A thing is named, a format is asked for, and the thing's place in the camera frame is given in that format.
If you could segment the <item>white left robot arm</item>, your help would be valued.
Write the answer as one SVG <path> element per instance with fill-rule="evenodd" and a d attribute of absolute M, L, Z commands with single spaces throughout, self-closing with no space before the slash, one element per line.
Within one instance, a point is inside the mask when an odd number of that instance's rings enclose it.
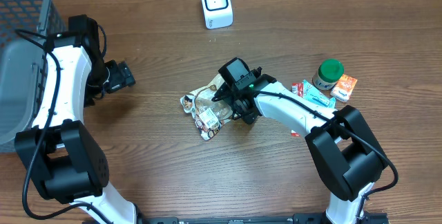
<path fill-rule="evenodd" d="M 84 126 L 84 107 L 135 84 L 125 62 L 105 61 L 106 34 L 87 15 L 69 17 L 68 31 L 18 36 L 43 52 L 43 97 L 29 130 L 15 136 L 26 168 L 25 213 L 47 220 L 80 208 L 96 223 L 142 223 L 136 204 L 111 184 L 106 155 Z"/>

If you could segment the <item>red white snack bar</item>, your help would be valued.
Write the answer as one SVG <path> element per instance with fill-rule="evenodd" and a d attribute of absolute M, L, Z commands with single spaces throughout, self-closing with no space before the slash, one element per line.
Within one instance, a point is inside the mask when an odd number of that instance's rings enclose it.
<path fill-rule="evenodd" d="M 298 95 L 299 97 L 303 97 L 303 88 L 304 88 L 303 83 L 299 82 L 299 83 L 293 83 L 291 90 L 292 93 Z M 294 130 L 291 130 L 291 135 L 294 137 L 300 137 L 300 134 L 295 132 Z"/>

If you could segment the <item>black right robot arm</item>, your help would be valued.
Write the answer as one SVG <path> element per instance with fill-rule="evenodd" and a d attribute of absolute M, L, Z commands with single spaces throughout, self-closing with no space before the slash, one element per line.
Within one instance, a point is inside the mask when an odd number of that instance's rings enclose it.
<path fill-rule="evenodd" d="M 259 116 L 270 118 L 307 143 L 331 195 L 324 212 L 297 213 L 291 223 L 388 223 L 387 214 L 364 210 L 369 195 L 378 191 L 374 183 L 391 162 L 358 109 L 336 110 L 311 103 L 237 57 L 218 72 L 224 83 L 212 100 L 226 102 L 234 120 L 253 124 Z"/>

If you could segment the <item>brown snack bag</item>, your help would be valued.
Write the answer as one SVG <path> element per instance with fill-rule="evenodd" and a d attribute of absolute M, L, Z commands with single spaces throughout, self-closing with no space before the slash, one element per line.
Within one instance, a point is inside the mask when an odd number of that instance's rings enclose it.
<path fill-rule="evenodd" d="M 197 88 L 180 98 L 185 113 L 191 114 L 203 140 L 212 139 L 222 127 L 231 121 L 233 111 L 224 101 L 214 102 L 215 93 L 224 84 L 216 75 L 206 86 Z"/>

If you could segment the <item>green lid jar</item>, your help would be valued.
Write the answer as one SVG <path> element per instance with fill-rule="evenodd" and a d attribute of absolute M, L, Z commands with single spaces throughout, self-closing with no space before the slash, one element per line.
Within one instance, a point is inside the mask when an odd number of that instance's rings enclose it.
<path fill-rule="evenodd" d="M 343 75 L 345 69 L 337 59 L 326 59 L 312 77 L 313 85 L 319 90 L 331 90 Z"/>

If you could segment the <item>orange snack packet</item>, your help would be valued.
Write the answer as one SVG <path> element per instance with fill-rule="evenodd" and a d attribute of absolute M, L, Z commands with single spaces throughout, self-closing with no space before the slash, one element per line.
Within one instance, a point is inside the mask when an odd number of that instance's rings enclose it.
<path fill-rule="evenodd" d="M 348 102 L 357 81 L 356 78 L 343 74 L 331 90 L 330 95 L 341 102 Z"/>

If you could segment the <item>teal snack packet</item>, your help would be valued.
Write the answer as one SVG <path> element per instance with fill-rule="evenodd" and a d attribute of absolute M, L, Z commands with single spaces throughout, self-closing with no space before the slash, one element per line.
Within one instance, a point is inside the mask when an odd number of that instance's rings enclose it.
<path fill-rule="evenodd" d="M 302 81 L 302 97 L 323 107 L 334 109 L 336 106 L 336 99 L 334 97 L 328 98 L 307 80 Z"/>

